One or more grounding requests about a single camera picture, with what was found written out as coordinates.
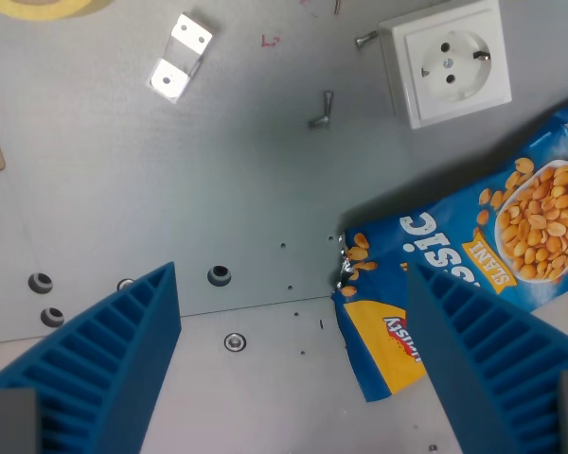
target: screw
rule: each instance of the screw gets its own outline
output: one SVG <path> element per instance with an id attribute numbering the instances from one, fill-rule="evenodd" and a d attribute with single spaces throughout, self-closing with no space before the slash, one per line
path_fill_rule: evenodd
<path id="1" fill-rule="evenodd" d="M 330 118 L 327 116 L 323 116 L 322 118 L 316 118 L 315 120 L 310 121 L 310 128 L 321 128 L 324 126 L 328 126 L 330 124 Z"/>
<path id="2" fill-rule="evenodd" d="M 334 98 L 334 92 L 325 91 L 324 92 L 324 116 L 330 118 L 330 112 L 332 111 L 332 99 Z"/>
<path id="3" fill-rule="evenodd" d="M 361 36 L 360 38 L 356 38 L 356 45 L 358 46 L 358 48 L 361 48 L 364 44 L 378 37 L 379 32 L 377 30 L 373 30 L 368 34 Z"/>

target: yellow label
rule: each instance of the yellow label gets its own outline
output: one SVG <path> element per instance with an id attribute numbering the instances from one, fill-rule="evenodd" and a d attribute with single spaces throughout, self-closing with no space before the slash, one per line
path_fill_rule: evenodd
<path id="1" fill-rule="evenodd" d="M 375 301 L 347 303 L 345 309 L 391 393 L 425 376 L 425 366 L 406 331 L 405 310 Z"/>
<path id="2" fill-rule="evenodd" d="M 463 249 L 475 266 L 492 284 L 497 295 L 505 287 L 518 285 L 509 268 L 501 257 L 490 248 L 481 232 L 475 234 L 475 238 L 471 243 L 463 243 Z"/>

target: brand logo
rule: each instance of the brand logo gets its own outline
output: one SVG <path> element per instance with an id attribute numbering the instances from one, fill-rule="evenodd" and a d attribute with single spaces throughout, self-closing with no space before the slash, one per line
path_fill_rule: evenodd
<path id="1" fill-rule="evenodd" d="M 387 323 L 387 334 L 404 347 L 406 355 L 413 357 L 415 362 L 421 362 L 415 343 L 408 334 L 408 331 L 405 329 L 406 320 L 401 319 L 400 317 L 385 317 L 382 320 Z"/>

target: screw hole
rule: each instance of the screw hole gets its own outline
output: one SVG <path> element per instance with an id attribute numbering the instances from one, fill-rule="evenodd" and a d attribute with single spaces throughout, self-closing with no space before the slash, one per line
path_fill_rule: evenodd
<path id="1" fill-rule="evenodd" d="M 208 282 L 215 287 L 223 287 L 231 282 L 231 272 L 223 265 L 208 270 Z"/>
<path id="2" fill-rule="evenodd" d="M 215 268 L 213 268 L 213 271 L 215 272 L 215 275 L 218 277 L 224 277 L 229 272 L 229 270 L 226 267 L 222 267 L 221 265 L 217 265 Z"/>
<path id="3" fill-rule="evenodd" d="M 32 291 L 44 295 L 53 289 L 53 281 L 50 277 L 42 272 L 36 272 L 29 276 L 27 284 Z"/>
<path id="4" fill-rule="evenodd" d="M 40 313 L 40 320 L 49 328 L 58 328 L 65 322 L 63 313 L 54 307 L 43 310 Z"/>

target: metal plate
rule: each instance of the metal plate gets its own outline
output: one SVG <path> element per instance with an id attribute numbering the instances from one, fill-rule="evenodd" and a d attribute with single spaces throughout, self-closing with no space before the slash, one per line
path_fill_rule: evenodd
<path id="1" fill-rule="evenodd" d="M 359 52 L 354 39 L 429 3 L 344 2 L 335 16 L 331 0 L 127 0 L 53 23 L 0 15 L 0 341 L 42 335 L 43 308 L 69 320 L 170 260 L 184 314 L 326 296 L 342 224 L 494 168 L 487 150 L 508 153 L 568 97 L 568 0 L 503 0 L 513 102 L 410 131 L 378 42 Z M 173 105 L 147 80 L 182 11 L 214 36 Z M 327 89 L 330 128 L 310 131 Z M 225 288 L 206 280 L 215 265 L 232 271 Z M 42 297 L 27 288 L 39 271 L 55 284 Z"/>
<path id="2" fill-rule="evenodd" d="M 534 314 L 568 334 L 568 293 Z M 143 454 L 461 454 L 429 378 L 364 402 L 328 298 L 182 326 Z M 222 342 L 233 331 L 248 340 L 236 354 Z M 0 369 L 36 341 L 0 343 Z"/>

